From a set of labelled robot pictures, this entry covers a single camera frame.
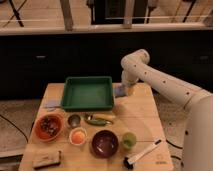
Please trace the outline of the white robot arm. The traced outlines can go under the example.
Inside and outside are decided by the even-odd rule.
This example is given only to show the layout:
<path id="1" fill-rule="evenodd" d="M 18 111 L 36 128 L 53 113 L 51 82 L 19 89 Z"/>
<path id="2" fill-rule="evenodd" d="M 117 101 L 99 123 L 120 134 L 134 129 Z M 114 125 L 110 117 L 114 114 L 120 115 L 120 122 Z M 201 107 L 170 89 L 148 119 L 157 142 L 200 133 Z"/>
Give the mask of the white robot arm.
<path id="1" fill-rule="evenodd" d="M 149 84 L 189 112 L 182 151 L 182 171 L 213 171 L 213 93 L 148 65 L 149 53 L 139 49 L 121 59 L 122 84 Z"/>

